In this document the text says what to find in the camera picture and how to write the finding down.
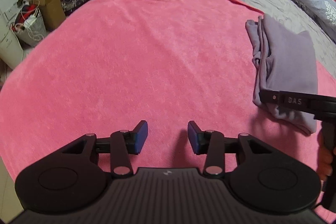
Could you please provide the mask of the person's right hand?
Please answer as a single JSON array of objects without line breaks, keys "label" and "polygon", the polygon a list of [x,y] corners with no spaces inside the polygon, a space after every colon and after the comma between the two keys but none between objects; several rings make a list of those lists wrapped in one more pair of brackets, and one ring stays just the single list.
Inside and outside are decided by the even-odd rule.
[{"label": "person's right hand", "polygon": [[324,145],[323,131],[320,130],[318,134],[318,154],[317,154],[317,170],[321,181],[326,181],[333,172],[333,167],[331,166],[333,162],[333,156],[335,156],[335,149],[330,152]]}]

